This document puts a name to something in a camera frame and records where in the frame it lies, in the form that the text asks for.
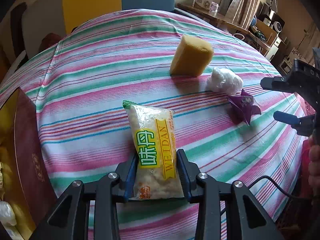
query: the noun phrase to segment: sponge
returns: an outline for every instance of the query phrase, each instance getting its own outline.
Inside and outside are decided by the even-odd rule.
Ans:
[[[209,42],[183,35],[171,62],[170,74],[200,76],[212,56],[213,48]]]

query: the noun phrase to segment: wooden table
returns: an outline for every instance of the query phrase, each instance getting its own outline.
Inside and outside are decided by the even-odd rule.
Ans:
[[[223,23],[225,24],[227,27],[230,27],[232,29],[235,29],[237,31],[240,31],[244,34],[248,34],[249,31],[242,28],[240,25],[236,24],[236,23],[232,23],[232,20],[225,17],[224,15],[222,14],[219,14],[219,13],[214,13],[214,12],[209,12],[209,11],[206,11],[204,9],[199,9],[199,8],[194,8],[190,5],[186,5],[186,4],[181,4],[181,3],[178,3],[177,4],[177,7],[181,10],[184,10],[184,11],[192,11],[196,14],[199,14],[205,18],[208,18],[210,19],[210,24],[214,25],[214,26],[217,26],[218,24],[220,23]]]

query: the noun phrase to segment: beige curtain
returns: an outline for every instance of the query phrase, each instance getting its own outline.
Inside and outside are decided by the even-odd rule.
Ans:
[[[310,65],[314,65],[312,48],[320,48],[320,32],[315,23],[312,23],[308,30],[308,36],[304,38],[297,50]]]
[[[258,9],[260,0],[233,0],[226,13],[226,17],[242,28],[248,29],[253,15]]]

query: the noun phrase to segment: striped tablecloth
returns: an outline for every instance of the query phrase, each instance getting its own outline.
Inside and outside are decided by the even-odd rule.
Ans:
[[[183,34],[214,48],[198,78],[169,75]],[[234,71],[255,97],[262,115],[253,116],[250,126],[232,121],[225,94],[206,91],[213,67]],[[246,185],[269,175],[290,191],[304,138],[272,115],[280,110],[300,117],[303,111],[294,95],[260,87],[263,77],[275,75],[261,54],[221,30],[168,12],[130,10],[88,21],[33,57],[1,87],[0,103],[20,86],[36,104],[42,154],[58,196],[73,180],[98,180],[134,154],[123,100],[173,109],[177,147],[202,172]],[[252,192],[276,219],[284,196],[265,180]],[[118,205],[121,239],[193,239],[197,208],[185,200]],[[223,239],[225,226],[222,217]]]

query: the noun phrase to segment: purple object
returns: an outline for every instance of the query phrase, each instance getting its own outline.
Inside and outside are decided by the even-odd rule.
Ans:
[[[233,110],[238,117],[250,125],[253,114],[261,114],[261,110],[255,102],[252,95],[242,90],[240,96],[229,96],[228,101],[231,103]]]

